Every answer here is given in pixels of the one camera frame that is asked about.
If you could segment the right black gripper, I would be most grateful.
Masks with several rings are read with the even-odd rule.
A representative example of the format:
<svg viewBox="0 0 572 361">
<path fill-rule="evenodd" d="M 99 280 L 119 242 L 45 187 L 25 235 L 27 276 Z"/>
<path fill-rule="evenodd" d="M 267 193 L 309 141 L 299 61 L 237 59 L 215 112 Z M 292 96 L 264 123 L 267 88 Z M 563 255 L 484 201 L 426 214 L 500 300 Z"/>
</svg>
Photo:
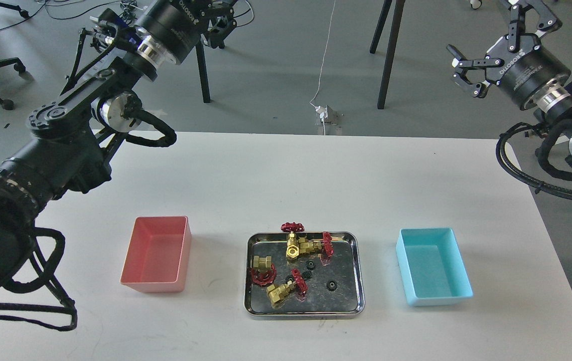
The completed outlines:
<svg viewBox="0 0 572 361">
<path fill-rule="evenodd" d="M 520 110 L 535 107 L 529 100 L 554 80 L 565 84 L 570 69 L 541 45 L 540 37 L 559 30 L 562 22 L 544 1 L 500 1 L 509 11 L 508 34 L 489 48 L 485 59 L 468 60 L 448 44 L 453 55 L 453 80 L 474 98 L 485 98 L 490 82 L 497 84 Z M 467 72 L 486 69 L 485 82 L 470 82 Z"/>
</svg>

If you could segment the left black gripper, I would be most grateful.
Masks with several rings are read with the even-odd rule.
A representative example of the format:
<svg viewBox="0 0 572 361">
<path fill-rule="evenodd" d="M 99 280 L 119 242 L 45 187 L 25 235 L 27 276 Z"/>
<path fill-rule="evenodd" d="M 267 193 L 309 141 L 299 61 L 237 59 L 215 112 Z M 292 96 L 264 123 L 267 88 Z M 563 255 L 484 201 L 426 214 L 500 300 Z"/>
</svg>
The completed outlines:
<svg viewBox="0 0 572 361">
<path fill-rule="evenodd" d="M 236 1 L 155 1 L 135 22 L 135 29 L 150 35 L 169 52 L 172 62 L 183 62 L 205 41 L 216 49 L 236 28 Z"/>
</svg>

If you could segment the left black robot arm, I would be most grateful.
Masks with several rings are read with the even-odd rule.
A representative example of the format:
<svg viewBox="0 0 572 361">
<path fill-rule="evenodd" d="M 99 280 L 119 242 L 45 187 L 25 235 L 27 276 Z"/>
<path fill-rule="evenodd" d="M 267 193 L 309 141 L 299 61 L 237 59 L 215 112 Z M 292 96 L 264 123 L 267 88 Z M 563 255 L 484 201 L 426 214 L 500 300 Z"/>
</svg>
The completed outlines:
<svg viewBox="0 0 572 361">
<path fill-rule="evenodd" d="M 110 160 L 124 141 L 146 147 L 176 142 L 173 128 L 144 110 L 133 87 L 156 79 L 164 61 L 181 63 L 196 48 L 221 48 L 237 26 L 234 1 L 156 1 L 132 25 L 111 10 L 82 30 L 99 50 L 83 69 L 73 67 L 59 98 L 27 119 L 32 141 L 0 165 L 0 320 L 22 321 L 9 311 L 70 316 L 75 302 L 55 277 L 64 236 L 38 228 L 36 217 L 67 191 L 86 194 L 111 179 Z"/>
</svg>

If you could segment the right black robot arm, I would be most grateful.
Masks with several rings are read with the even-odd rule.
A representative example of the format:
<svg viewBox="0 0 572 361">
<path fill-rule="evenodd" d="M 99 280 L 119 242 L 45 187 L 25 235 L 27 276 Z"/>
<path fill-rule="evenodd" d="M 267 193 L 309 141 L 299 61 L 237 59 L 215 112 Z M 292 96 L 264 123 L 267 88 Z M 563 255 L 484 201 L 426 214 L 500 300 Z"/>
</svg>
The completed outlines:
<svg viewBox="0 0 572 361">
<path fill-rule="evenodd" d="M 486 50 L 483 59 L 467 59 L 449 44 L 453 80 L 474 98 L 484 98 L 496 85 L 519 109 L 534 109 L 536 125 L 520 122 L 499 136 L 496 158 L 513 178 L 538 192 L 572 201 L 572 189 L 557 187 L 527 174 L 509 160 L 506 143 L 520 132 L 542 139 L 537 162 L 553 178 L 572 182 L 572 80 L 570 70 L 541 43 L 557 31 L 561 20 L 542 1 L 504 1 L 508 32 Z"/>
</svg>

